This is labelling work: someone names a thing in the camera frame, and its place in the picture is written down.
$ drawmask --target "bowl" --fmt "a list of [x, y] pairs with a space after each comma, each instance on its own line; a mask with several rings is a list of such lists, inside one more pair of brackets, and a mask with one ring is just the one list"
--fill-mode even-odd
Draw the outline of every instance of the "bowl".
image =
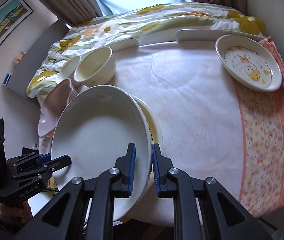
[[256, 91], [273, 92], [282, 84], [274, 57], [261, 44], [240, 35], [217, 39], [215, 50], [224, 68], [238, 82]]
[[77, 92], [69, 78], [61, 81], [48, 93], [40, 110], [39, 137], [44, 137], [55, 129], [63, 110], [76, 95]]
[[74, 73], [74, 80], [85, 86], [104, 85], [115, 74], [115, 60], [110, 47], [101, 47], [87, 55]]
[[72, 59], [70, 59], [60, 70], [60, 72], [57, 75], [57, 78], [55, 82], [57, 84], [61, 83], [62, 80], [65, 80], [66, 78], [69, 78], [72, 82], [72, 85], [77, 88], [80, 85], [80, 82], [76, 82], [74, 80], [74, 72], [75, 69], [78, 67], [78, 65], [81, 62], [81, 56], [77, 55], [74, 56]]
[[52, 159], [69, 155], [72, 164], [55, 172], [61, 190], [72, 178], [84, 180], [114, 167], [128, 143], [135, 143], [136, 163], [130, 198], [116, 198], [114, 221], [124, 217], [144, 193], [151, 167], [151, 134], [138, 104], [123, 90], [101, 85], [80, 93], [62, 113], [52, 142]]

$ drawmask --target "small bowl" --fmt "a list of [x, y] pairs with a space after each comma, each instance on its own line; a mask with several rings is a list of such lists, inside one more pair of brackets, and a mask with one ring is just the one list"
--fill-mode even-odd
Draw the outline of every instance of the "small bowl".
[[261, 44], [240, 35], [224, 35], [215, 43], [224, 68], [246, 87], [273, 92], [282, 84], [282, 73], [274, 57]]
[[69, 78], [72, 82], [72, 85], [77, 88], [80, 85], [80, 82], [76, 82], [73, 78], [75, 69], [78, 67], [78, 65], [81, 62], [81, 56], [77, 55], [74, 56], [72, 59], [70, 59], [60, 70], [60, 72], [57, 75], [57, 78], [55, 82], [57, 84], [60, 84], [62, 80], [65, 80], [66, 78]]
[[110, 47], [93, 50], [74, 72], [74, 80], [85, 86], [104, 85], [115, 74], [115, 60]]
[[41, 107], [39, 137], [44, 137], [55, 129], [63, 110], [76, 95], [77, 92], [69, 78], [61, 81], [50, 91]]

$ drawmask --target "oval plate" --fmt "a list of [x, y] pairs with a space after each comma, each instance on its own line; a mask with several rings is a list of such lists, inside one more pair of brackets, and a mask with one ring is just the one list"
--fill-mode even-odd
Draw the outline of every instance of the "oval plate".
[[141, 198], [149, 179], [151, 134], [142, 110], [123, 90], [95, 86], [75, 97], [62, 113], [52, 142], [51, 157], [69, 155], [72, 164], [54, 173], [61, 190], [73, 177], [99, 176], [136, 145], [132, 196], [116, 198], [114, 221], [122, 218]]
[[282, 84], [274, 57], [261, 44], [240, 35], [224, 35], [215, 50], [225, 69], [238, 82], [256, 91], [273, 92]]

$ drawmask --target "metal screw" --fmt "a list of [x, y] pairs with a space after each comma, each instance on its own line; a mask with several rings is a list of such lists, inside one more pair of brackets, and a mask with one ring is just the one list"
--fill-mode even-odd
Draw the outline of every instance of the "metal screw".
[[171, 168], [171, 169], [169, 169], [169, 173], [171, 173], [171, 174], [178, 174], [179, 170], [177, 168]]
[[82, 179], [80, 177], [74, 177], [72, 179], [72, 183], [73, 184], [79, 184], [82, 181]]
[[213, 185], [216, 183], [216, 179], [209, 177], [206, 179], [206, 182], [210, 185]]
[[109, 170], [109, 172], [111, 173], [111, 174], [118, 174], [119, 173], [119, 169], [118, 168], [111, 168], [110, 170]]

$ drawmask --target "building in painting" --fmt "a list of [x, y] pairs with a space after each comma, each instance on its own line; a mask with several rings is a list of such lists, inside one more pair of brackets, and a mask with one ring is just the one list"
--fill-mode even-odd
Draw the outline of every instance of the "building in painting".
[[0, 22], [0, 38], [7, 31], [7, 29], [9, 29], [10, 26], [27, 11], [28, 10], [22, 4], [20, 4], [18, 7], [14, 8], [7, 15], [5, 15], [4, 19]]

